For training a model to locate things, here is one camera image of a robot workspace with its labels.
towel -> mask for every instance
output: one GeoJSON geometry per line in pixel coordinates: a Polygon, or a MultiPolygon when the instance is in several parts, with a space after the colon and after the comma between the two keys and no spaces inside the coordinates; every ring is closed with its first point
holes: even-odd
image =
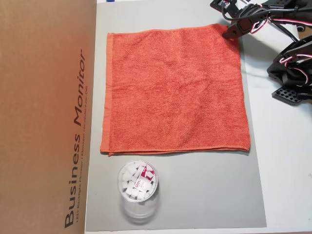
{"type": "Polygon", "coordinates": [[[226,29],[109,33],[100,151],[248,151],[238,41],[226,29]]]}

